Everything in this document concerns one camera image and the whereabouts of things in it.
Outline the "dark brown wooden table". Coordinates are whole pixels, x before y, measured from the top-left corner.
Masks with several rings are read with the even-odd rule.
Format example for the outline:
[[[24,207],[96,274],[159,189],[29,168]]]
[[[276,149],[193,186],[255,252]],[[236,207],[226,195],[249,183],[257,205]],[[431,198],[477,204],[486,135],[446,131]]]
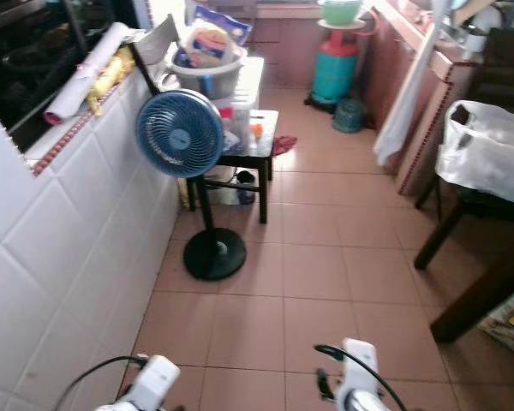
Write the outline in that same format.
[[[433,261],[434,255],[451,235],[464,215],[514,223],[514,203],[477,189],[454,187],[454,204],[449,212],[444,211],[442,200],[438,200],[439,223],[426,239],[424,246],[414,259],[414,267],[424,270]],[[456,301],[445,309],[430,325],[433,340],[437,344],[448,344],[459,340],[465,332],[474,328],[496,306],[507,301],[514,294],[514,240],[506,243],[506,251],[495,264]]]

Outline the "small black side table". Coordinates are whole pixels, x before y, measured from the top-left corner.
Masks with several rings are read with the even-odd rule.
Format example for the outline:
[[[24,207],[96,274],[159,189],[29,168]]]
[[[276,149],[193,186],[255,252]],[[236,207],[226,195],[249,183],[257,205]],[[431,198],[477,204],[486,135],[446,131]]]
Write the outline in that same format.
[[[250,125],[259,122],[264,127],[261,140],[253,140],[249,126],[249,137],[219,158],[217,176],[206,176],[205,184],[210,189],[226,189],[223,200],[231,199],[235,204],[256,203],[260,211],[260,222],[268,222],[268,204],[272,191],[273,159],[272,142],[276,137],[279,121],[277,110],[252,110]]]

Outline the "red cloth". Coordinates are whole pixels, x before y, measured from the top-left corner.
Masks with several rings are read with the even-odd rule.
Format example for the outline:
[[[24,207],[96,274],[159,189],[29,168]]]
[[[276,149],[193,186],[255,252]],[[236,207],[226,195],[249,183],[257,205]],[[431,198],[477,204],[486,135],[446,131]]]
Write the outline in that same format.
[[[274,137],[272,142],[272,156],[277,157],[280,154],[291,152],[296,147],[298,139],[292,134],[281,134]]]

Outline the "small teal pot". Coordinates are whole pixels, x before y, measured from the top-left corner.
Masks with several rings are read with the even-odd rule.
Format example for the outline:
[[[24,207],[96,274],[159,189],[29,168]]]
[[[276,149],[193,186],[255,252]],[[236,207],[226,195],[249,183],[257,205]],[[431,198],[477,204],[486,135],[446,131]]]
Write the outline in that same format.
[[[358,133],[364,127],[364,103],[358,98],[343,98],[337,102],[332,128],[344,134]]]

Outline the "white plastic carrier bag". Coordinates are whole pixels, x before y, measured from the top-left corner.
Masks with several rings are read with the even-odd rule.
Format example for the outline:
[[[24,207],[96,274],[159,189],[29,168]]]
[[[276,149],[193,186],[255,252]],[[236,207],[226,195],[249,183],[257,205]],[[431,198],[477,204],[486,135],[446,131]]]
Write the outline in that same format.
[[[454,102],[445,114],[436,173],[514,203],[514,113],[468,99]]]

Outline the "brown kitchen counter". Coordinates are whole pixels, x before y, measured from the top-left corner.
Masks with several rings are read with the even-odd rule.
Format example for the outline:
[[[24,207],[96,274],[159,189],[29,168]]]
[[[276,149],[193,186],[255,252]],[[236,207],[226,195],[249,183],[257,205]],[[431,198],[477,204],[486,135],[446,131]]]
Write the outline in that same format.
[[[418,48],[432,27],[430,0],[369,0],[374,35],[364,51],[359,85],[375,129],[391,120],[399,87],[411,70]],[[384,165],[398,194],[417,195],[434,175],[444,117],[451,103],[463,98],[480,58],[463,58],[456,43],[439,33],[421,76],[417,100],[402,148]]]

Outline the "blue standing fan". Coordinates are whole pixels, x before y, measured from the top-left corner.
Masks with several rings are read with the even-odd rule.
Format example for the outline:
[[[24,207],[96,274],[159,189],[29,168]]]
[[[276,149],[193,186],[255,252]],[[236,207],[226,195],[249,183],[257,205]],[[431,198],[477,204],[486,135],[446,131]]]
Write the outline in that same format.
[[[198,200],[205,229],[192,235],[183,250],[191,277],[215,282],[232,277],[247,257],[237,232],[214,223],[205,175],[224,152],[224,129],[209,98],[187,89],[150,97],[137,114],[135,140],[150,164],[164,175],[191,185],[189,197]]]

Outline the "white hanging cloth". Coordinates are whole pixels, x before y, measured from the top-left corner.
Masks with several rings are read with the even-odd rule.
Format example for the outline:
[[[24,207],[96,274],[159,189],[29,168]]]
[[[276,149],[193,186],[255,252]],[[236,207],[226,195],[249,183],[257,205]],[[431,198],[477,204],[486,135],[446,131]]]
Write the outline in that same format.
[[[429,60],[432,59],[433,48],[439,36],[439,27],[449,15],[450,9],[451,0],[432,0],[432,25],[416,47],[416,55],[409,72],[399,87],[397,99],[391,107],[387,122],[380,129],[378,139],[372,148],[379,167],[386,167],[390,163],[391,157],[401,150],[409,134],[409,123],[413,117],[421,78],[428,67]]]

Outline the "white plastic storage box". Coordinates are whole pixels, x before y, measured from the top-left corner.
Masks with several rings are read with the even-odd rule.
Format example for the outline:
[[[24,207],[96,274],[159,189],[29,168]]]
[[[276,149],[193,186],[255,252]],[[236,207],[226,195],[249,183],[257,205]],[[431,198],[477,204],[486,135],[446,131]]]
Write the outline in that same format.
[[[234,115],[248,115],[251,110],[257,110],[260,106],[261,79],[265,65],[262,57],[243,58],[233,94],[228,98],[214,99],[213,104],[219,110],[232,110]]]

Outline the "teal gas cylinder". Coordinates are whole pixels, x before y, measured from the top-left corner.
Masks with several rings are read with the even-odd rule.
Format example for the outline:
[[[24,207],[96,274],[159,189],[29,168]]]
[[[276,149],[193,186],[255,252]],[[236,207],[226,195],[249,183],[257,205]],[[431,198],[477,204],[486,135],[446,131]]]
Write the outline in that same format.
[[[317,51],[314,81],[304,103],[332,113],[350,94],[354,81],[359,47],[348,30],[331,30]]]

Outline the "steel basin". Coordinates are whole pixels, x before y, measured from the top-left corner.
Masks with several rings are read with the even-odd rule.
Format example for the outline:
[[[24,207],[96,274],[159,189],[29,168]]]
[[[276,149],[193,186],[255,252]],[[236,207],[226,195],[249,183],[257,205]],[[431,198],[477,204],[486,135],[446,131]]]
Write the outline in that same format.
[[[233,97],[247,57],[246,50],[241,50],[232,63],[215,68],[185,68],[176,65],[174,60],[179,51],[180,48],[172,47],[164,56],[164,62],[182,89],[201,93],[209,99]]]

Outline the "orange printed snack bag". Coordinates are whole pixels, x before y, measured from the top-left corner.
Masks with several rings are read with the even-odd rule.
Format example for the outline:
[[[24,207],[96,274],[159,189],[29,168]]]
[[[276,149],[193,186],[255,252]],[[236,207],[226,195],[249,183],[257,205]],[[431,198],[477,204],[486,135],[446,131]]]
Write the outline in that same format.
[[[213,69],[233,63],[235,42],[223,28],[195,21],[180,45],[178,65],[189,69]]]

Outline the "dark wooden chair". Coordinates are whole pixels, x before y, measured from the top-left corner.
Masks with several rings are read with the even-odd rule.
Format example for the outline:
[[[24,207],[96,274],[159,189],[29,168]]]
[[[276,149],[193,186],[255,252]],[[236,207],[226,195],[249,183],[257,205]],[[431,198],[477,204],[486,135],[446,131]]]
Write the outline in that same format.
[[[489,32],[483,63],[464,98],[514,113],[514,28],[494,28]]]

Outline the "yellow wrapped bundle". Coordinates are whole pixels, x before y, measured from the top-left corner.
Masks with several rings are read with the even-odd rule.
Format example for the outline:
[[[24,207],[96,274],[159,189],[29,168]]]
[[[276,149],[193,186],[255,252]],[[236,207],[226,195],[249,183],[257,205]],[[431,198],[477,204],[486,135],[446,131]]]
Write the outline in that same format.
[[[108,60],[105,69],[98,74],[98,79],[90,87],[86,101],[95,116],[103,114],[103,101],[116,85],[123,82],[134,69],[133,52],[128,45],[120,47]]]

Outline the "green plastic bowl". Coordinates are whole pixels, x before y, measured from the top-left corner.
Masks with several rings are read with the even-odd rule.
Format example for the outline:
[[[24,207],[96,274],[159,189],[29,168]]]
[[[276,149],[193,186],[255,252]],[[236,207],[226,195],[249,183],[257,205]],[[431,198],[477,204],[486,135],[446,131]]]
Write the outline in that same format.
[[[364,0],[316,0],[322,20],[329,25],[349,25],[363,12]]]

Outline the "blue white plastic bag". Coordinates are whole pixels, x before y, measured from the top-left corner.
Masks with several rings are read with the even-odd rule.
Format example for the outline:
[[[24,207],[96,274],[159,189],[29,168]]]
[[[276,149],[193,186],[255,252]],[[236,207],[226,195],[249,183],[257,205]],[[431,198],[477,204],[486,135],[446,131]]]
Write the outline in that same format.
[[[211,10],[206,5],[199,4],[194,6],[194,22],[198,25],[206,25],[207,27],[213,25],[218,30],[225,31],[237,45],[245,45],[253,30],[250,24],[234,19],[234,17],[225,13]]]

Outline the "grey flat board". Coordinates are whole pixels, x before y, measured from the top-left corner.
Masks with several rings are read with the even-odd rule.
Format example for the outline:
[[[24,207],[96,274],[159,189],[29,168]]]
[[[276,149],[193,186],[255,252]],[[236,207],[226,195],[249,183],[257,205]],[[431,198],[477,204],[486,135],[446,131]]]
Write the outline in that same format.
[[[167,15],[163,23],[156,25],[151,31],[144,32],[128,44],[135,67],[142,74],[152,96],[162,92],[162,87],[159,85],[158,78],[152,75],[150,67],[167,62],[167,52],[177,39],[178,31],[174,17]]]

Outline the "white rolled paper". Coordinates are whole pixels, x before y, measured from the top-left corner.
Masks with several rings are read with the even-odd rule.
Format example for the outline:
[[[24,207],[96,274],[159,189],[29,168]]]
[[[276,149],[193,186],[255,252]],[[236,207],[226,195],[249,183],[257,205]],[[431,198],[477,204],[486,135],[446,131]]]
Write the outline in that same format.
[[[82,101],[87,98],[95,81],[107,63],[116,54],[132,28],[122,22],[111,24],[103,38],[89,52],[84,62],[75,67],[75,74],[61,87],[51,104],[46,107],[43,118],[52,126],[60,125],[80,109]]]

